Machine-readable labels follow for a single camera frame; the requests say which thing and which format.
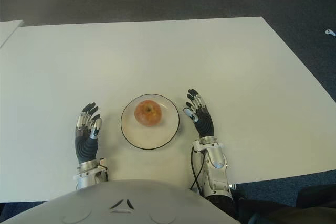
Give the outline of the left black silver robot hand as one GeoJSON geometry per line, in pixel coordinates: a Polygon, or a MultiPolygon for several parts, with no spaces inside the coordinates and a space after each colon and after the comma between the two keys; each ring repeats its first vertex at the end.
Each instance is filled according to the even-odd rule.
{"type": "Polygon", "coordinates": [[[99,107],[89,103],[80,112],[75,128],[75,151],[79,164],[96,159],[102,118],[96,114],[99,107]]]}

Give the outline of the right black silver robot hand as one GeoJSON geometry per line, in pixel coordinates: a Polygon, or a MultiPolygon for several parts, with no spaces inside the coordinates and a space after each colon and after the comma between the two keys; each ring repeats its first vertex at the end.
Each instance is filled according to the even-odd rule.
{"type": "Polygon", "coordinates": [[[193,121],[199,137],[213,137],[213,121],[203,98],[195,89],[189,89],[186,96],[190,102],[185,103],[183,112],[193,121]]]}

